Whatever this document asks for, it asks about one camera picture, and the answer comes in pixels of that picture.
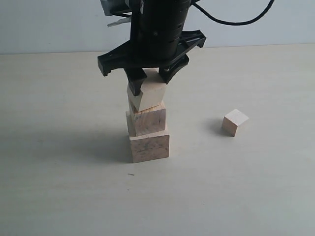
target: wooden block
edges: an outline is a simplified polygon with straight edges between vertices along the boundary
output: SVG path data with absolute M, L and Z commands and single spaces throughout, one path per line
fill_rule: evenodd
M 130 113 L 126 112 L 132 159 L 134 163 L 169 157 L 169 133 L 160 132 L 135 136 Z
M 166 108 L 162 101 L 159 105 L 138 112 L 129 101 L 131 121 L 135 129 L 135 136 L 150 134 L 165 130 Z
M 148 77 L 143 82 L 138 96 L 132 94 L 129 84 L 127 87 L 128 98 L 139 112 L 160 104 L 166 90 L 166 83 L 154 68 L 144 71 Z
M 235 109 L 223 118 L 222 129 L 235 137 L 238 128 L 249 118 L 239 110 Z

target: wall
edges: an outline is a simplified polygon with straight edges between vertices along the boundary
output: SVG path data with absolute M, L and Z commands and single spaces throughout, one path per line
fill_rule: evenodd
M 200 5 L 228 21 L 258 15 L 269 0 L 202 0 Z M 185 28 L 201 29 L 206 46 L 315 42 L 315 1 L 276 0 L 271 11 L 251 26 L 222 26 L 194 7 Z M 0 1 L 0 54 L 108 51 L 129 37 L 129 25 L 107 28 L 99 0 Z

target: white table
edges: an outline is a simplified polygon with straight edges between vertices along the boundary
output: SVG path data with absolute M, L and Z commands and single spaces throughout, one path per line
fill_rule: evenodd
M 315 234 L 315 44 L 190 52 L 171 156 L 139 164 L 101 54 L 0 56 L 1 236 Z M 231 138 L 234 108 L 250 120 Z

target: wooden cube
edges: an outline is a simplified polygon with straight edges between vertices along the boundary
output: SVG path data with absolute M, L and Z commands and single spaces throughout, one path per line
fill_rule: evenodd
M 150 68 L 144 71 L 148 77 L 143 82 L 138 96 L 132 94 L 129 84 L 127 87 L 128 98 L 139 112 L 160 104 L 166 90 L 166 83 L 155 69 Z
M 159 105 L 138 112 L 131 101 L 129 111 L 135 136 L 156 133 L 165 130 L 166 108 L 162 101 Z
M 135 136 L 130 113 L 126 112 L 132 159 L 134 163 L 169 157 L 169 133 L 160 132 Z
M 222 129 L 235 137 L 238 128 L 249 118 L 239 110 L 235 109 L 223 118 Z

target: block tower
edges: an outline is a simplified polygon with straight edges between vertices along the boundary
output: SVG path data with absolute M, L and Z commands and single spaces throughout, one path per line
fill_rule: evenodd
M 134 163 L 169 157 L 169 133 L 163 97 L 166 83 L 155 69 L 145 69 L 147 79 L 134 96 L 127 87 L 126 112 L 132 160 Z

